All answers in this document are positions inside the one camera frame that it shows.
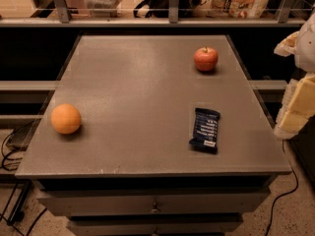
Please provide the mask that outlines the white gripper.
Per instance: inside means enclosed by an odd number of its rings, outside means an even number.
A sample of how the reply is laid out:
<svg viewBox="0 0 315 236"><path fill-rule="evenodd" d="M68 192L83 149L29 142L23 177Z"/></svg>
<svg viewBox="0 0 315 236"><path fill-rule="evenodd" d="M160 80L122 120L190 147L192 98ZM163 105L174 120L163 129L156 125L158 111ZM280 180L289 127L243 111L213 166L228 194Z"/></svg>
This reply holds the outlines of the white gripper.
<svg viewBox="0 0 315 236"><path fill-rule="evenodd" d="M315 14L274 49L282 57L294 54L295 66L307 73L315 72ZM274 134L283 140L296 136L315 115L315 75L291 79L285 88Z"/></svg>

